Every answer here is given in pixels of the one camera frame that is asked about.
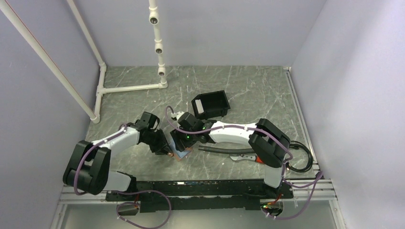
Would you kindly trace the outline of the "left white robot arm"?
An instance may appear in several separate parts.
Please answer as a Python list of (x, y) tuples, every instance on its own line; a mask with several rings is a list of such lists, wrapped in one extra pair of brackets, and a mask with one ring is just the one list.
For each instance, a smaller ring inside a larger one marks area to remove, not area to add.
[(118, 131), (92, 142), (79, 141), (72, 152), (63, 183), (73, 187), (76, 195), (98, 195), (102, 191), (117, 192), (124, 200), (132, 200), (138, 191), (136, 177), (110, 168), (113, 155), (138, 144), (148, 145), (156, 155), (171, 156), (172, 150), (164, 132), (158, 129), (160, 119), (149, 112), (133, 123), (122, 124)]

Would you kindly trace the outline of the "brown leather card holder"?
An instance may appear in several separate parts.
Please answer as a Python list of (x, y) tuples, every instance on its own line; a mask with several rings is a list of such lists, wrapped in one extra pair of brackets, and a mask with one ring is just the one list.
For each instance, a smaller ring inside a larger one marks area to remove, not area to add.
[(177, 161), (181, 161), (185, 158), (189, 153), (193, 151), (192, 148), (185, 148), (184, 151), (179, 151), (176, 148), (172, 148), (169, 153), (167, 154), (169, 157), (175, 158)]

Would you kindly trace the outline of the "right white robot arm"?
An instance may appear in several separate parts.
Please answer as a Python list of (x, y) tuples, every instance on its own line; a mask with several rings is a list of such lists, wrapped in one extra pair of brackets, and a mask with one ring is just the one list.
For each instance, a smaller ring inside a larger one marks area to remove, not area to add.
[(292, 158), (290, 138), (269, 120), (251, 124), (227, 124), (217, 120), (202, 121), (189, 112), (166, 115), (174, 128), (171, 137), (178, 151), (196, 143), (199, 150), (227, 154), (233, 160), (252, 160), (265, 165), (262, 197), (281, 196), (285, 164)]

